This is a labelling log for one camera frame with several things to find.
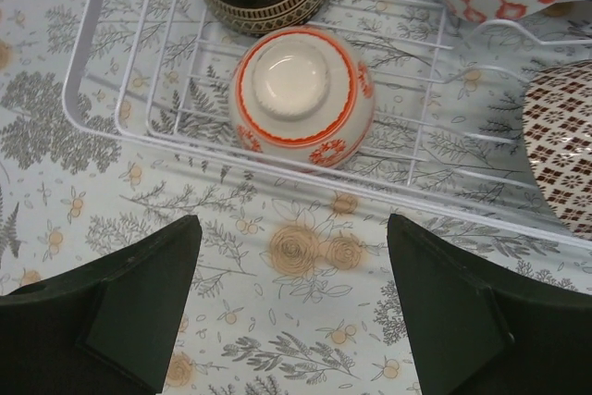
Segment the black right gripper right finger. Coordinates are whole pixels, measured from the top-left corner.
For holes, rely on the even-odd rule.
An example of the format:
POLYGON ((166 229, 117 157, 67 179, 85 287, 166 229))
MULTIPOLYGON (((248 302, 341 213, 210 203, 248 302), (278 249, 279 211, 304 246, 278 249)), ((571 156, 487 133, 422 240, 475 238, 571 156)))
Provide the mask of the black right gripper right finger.
POLYGON ((388 252, 424 394, 588 394, 591 297, 388 220, 388 252))

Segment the brown checker pattern bowl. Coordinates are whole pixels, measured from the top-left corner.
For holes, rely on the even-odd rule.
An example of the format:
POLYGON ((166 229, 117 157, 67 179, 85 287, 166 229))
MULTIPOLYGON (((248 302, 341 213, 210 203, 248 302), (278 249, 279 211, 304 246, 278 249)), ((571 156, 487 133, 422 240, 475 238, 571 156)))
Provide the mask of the brown checker pattern bowl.
POLYGON ((524 93, 524 146, 545 201, 591 239, 591 61, 545 68, 524 93))

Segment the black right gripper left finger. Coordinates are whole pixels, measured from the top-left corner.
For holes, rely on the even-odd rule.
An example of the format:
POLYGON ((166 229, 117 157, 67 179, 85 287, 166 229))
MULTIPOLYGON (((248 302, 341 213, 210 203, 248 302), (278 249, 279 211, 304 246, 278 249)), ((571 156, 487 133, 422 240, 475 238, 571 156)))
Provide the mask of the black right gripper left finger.
POLYGON ((4 394, 158 394, 202 241, 184 216, 1 298, 4 394))

